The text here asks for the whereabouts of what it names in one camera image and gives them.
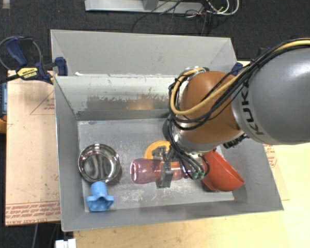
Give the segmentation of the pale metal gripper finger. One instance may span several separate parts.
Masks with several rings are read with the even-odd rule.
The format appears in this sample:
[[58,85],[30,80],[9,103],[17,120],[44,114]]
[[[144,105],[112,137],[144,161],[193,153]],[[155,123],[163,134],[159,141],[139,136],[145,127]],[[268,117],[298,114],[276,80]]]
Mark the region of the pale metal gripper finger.
[[169,149],[167,149],[165,146],[159,146],[151,152],[152,159],[165,162],[168,159],[168,152]]
[[170,188],[174,172],[170,162],[163,162],[161,166],[160,178],[157,181],[158,188]]

